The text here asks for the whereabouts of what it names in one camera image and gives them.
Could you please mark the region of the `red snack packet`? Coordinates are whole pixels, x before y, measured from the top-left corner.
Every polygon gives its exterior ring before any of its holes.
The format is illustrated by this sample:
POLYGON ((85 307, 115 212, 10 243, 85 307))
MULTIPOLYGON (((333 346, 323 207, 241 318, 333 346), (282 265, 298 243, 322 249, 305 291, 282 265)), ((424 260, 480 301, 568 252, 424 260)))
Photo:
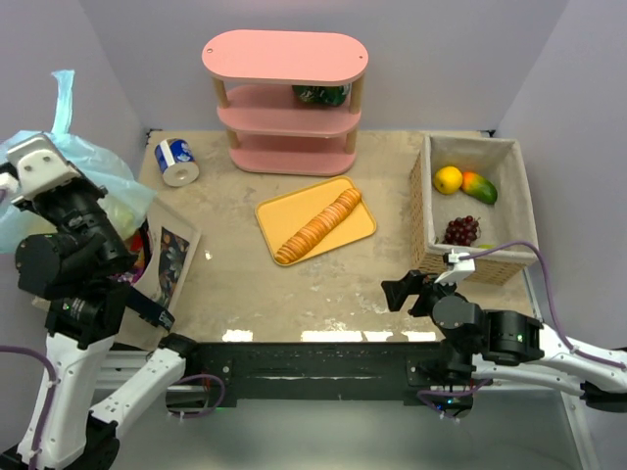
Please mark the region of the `red snack packet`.
POLYGON ((149 233, 144 229, 137 229, 134 234, 126 240, 129 250, 136 255, 134 268, 145 269, 152 257, 152 245, 149 233))

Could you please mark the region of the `beige canvas tote bag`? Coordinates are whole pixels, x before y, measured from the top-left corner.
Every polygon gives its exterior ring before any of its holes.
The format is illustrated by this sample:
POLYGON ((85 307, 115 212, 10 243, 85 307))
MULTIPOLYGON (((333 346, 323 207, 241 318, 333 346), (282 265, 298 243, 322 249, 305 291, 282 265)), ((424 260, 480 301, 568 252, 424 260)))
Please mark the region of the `beige canvas tote bag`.
POLYGON ((49 306, 45 328, 52 337, 64 336, 80 350, 118 334, 125 312, 148 324, 171 330, 173 310, 199 234, 162 199, 155 198, 144 222, 152 257, 142 270, 125 273, 70 298, 40 298, 49 306))

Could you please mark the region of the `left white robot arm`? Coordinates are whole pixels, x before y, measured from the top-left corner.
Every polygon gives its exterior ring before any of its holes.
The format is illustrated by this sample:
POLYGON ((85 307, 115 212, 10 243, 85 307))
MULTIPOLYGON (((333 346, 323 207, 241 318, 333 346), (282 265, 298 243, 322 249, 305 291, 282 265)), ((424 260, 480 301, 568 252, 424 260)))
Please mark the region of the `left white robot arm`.
POLYGON ((91 402, 131 294, 130 285, 117 277, 136 260, 98 204, 105 194, 105 189, 79 177, 14 202, 56 230, 26 237, 15 253, 19 288, 50 305, 45 353, 1 349, 29 355, 44 365, 24 437, 1 455, 4 469, 110 468, 121 437, 182 378, 197 348, 181 335, 165 336, 148 362, 111 397, 91 402))

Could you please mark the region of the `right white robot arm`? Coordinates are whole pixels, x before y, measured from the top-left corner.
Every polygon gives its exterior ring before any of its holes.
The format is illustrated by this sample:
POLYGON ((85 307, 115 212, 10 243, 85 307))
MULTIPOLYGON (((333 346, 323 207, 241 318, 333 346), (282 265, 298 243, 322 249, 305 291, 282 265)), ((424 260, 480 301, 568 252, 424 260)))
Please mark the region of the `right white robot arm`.
POLYGON ((579 343, 562 340, 543 322, 512 310, 484 309, 456 285, 418 270, 384 280, 381 287, 391 311, 415 296, 410 315, 429 318, 443 335, 434 357, 410 362, 427 382, 418 396, 436 400, 438 410, 465 403, 471 386, 501 379, 561 390, 598 411, 625 412, 624 350, 582 352, 579 343))

